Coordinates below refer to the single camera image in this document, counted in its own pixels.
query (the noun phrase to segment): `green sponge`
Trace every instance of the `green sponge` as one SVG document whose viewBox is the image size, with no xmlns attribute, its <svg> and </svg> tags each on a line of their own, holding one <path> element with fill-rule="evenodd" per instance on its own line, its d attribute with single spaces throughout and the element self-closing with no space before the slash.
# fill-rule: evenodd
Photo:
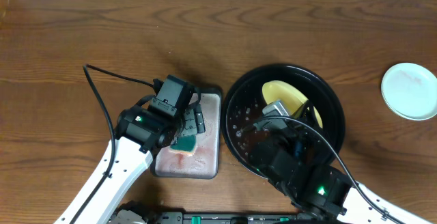
<svg viewBox="0 0 437 224">
<path fill-rule="evenodd" d="M 196 136 L 190 135 L 178 138 L 177 143 L 175 145 L 170 145 L 170 148 L 172 150 L 191 153 L 193 152 L 195 146 Z"/>
</svg>

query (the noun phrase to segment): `white plate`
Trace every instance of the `white plate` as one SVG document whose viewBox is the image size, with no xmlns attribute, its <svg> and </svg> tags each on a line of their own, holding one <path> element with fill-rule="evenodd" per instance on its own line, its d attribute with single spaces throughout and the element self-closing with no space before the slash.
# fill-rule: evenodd
<svg viewBox="0 0 437 224">
<path fill-rule="evenodd" d="M 426 120 L 437 114 L 437 78 L 420 65 L 391 67 L 382 78 L 381 91 L 387 106 L 404 118 Z"/>
</svg>

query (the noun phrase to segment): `green light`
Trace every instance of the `green light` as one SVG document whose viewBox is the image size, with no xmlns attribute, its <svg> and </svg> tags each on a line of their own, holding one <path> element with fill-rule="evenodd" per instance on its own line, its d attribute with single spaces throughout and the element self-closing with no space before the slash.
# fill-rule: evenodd
<svg viewBox="0 0 437 224">
<path fill-rule="evenodd" d="M 326 191 L 325 188 L 323 186 L 319 187 L 319 189 L 317 190 L 317 193 L 319 193 L 320 195 L 325 195 Z"/>
</svg>

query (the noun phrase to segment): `wire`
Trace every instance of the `wire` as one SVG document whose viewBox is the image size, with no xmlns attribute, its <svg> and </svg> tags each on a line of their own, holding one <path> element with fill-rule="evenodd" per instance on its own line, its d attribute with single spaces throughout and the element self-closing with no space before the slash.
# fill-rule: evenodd
<svg viewBox="0 0 437 224">
<path fill-rule="evenodd" d="M 344 171 L 346 172 L 346 175 L 348 175 L 349 179 L 352 181 L 352 184 L 354 185 L 354 187 L 356 188 L 356 190 L 358 191 L 358 193 L 360 193 L 361 197 L 363 197 L 363 199 L 372 207 L 374 208 L 376 211 L 378 211 L 384 218 L 387 218 L 389 220 L 391 220 L 394 223 L 398 223 L 398 224 L 405 224 L 402 221 L 396 219 L 394 216 L 391 216 L 388 214 L 388 212 L 386 210 L 381 209 L 379 206 L 377 206 L 374 202 L 372 202 L 372 200 L 370 200 L 368 198 L 368 196 L 366 196 L 366 194 L 364 194 L 364 192 L 358 187 L 358 183 L 355 181 L 355 179 L 352 177 L 352 174 L 349 172 L 349 169 L 346 167 L 346 164 L 343 162 L 343 160 L 340 158 L 340 156 L 338 155 L 338 153 L 334 150 L 334 148 L 330 145 L 330 143 L 314 128 L 310 127 L 309 125 L 307 125 L 306 123 L 296 120 L 294 118 L 291 117 L 287 117 L 287 116 L 283 116 L 283 115 L 272 115 L 272 116 L 265 116 L 265 117 L 261 117 L 256 119 L 254 122 L 250 122 L 251 124 L 245 126 L 244 128 L 241 129 L 242 133 L 249 128 L 250 126 L 253 126 L 255 123 L 258 123 L 260 121 L 264 121 L 264 120 L 270 120 L 270 119 L 282 119 L 282 120 L 288 120 L 291 122 L 296 122 L 302 126 L 304 126 L 305 128 L 308 128 L 309 130 L 311 130 L 312 132 L 314 132 L 319 138 L 321 138 L 323 140 L 323 142 L 329 147 L 329 149 L 331 150 L 331 152 L 335 155 L 335 157 L 337 158 L 337 160 L 339 161 L 341 167 L 344 169 Z"/>
<path fill-rule="evenodd" d="M 120 79 L 123 79 L 123 80 L 133 81 L 133 82 L 136 82 L 136 83 L 141 83 L 141 84 L 144 84 L 144 85 L 148 85 L 149 87 L 153 87 L 153 84 L 148 83 L 147 81 L 142 81 L 142 80 L 138 80 L 138 79 L 122 76 L 122 75 L 119 75 L 119 74 L 116 74 L 116 73 L 112 73 L 112 72 L 109 72 L 108 70 L 103 70 L 101 68 L 98 68 L 98 67 L 95 67 L 95 66 L 92 66 L 92 65 L 89 65 L 89 64 L 87 64 L 86 67 L 88 67 L 90 69 L 93 69 L 93 70 L 97 70 L 97 71 L 99 71 L 101 73 L 109 74 L 110 76 L 114 76 L 114 77 L 117 77 L 117 78 L 120 78 Z"/>
<path fill-rule="evenodd" d="M 91 201 L 91 199 L 93 198 L 93 196 L 96 194 L 96 192 L 98 191 L 98 189 L 100 188 L 100 186 L 102 186 L 104 180 L 109 176 L 109 173 L 112 169 L 112 166 L 114 164 L 114 160 L 115 160 L 115 132 L 114 132 L 114 127 L 112 125 L 112 121 L 111 121 L 111 117 L 109 116 L 108 110 L 105 107 L 102 97 L 100 97 L 100 94 L 97 91 L 96 86 L 94 85 L 93 81 L 91 80 L 91 77 L 88 73 L 88 69 L 87 68 L 91 68 L 93 70 L 97 70 L 103 73 L 106 73 L 106 70 L 101 70 L 97 67 L 91 66 L 91 65 L 84 65 L 83 66 L 83 71 L 85 73 L 85 76 L 87 77 L 89 86 L 91 86 L 91 89 L 93 89 L 93 93 L 94 95 L 96 95 L 97 101 L 100 104 L 100 107 L 103 110 L 104 113 L 104 117 L 107 120 L 107 124 L 109 127 L 109 132 L 111 133 L 111 159 L 109 160 L 109 164 L 107 167 L 107 170 L 103 173 L 102 179 L 97 183 L 96 187 L 94 188 L 94 190 L 89 194 L 88 198 L 83 202 L 82 206 L 77 210 L 76 214 L 73 216 L 73 218 L 70 221 L 70 224 L 73 224 L 76 222 L 76 220 L 79 218 L 79 216 L 81 215 L 82 211 L 87 207 L 88 203 Z"/>
</svg>

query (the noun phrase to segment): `black bowl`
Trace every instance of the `black bowl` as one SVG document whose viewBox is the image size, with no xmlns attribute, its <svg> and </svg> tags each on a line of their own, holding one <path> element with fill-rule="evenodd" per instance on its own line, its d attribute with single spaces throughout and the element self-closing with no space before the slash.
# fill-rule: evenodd
<svg viewBox="0 0 437 224">
<path fill-rule="evenodd" d="M 340 101 L 329 85 L 316 73 L 299 66 L 273 64 L 256 68 L 237 80 L 226 95 L 221 113 L 221 130 L 231 153 L 247 169 L 259 175 L 247 163 L 247 154 L 268 132 L 237 135 L 250 120 L 262 115 L 267 105 L 262 96 L 262 85 L 278 80 L 293 85 L 301 91 L 318 110 L 323 122 L 323 131 L 332 147 L 338 153 L 345 135 L 345 119 Z M 328 148 L 318 150 L 309 164 L 331 164 L 334 155 Z"/>
</svg>

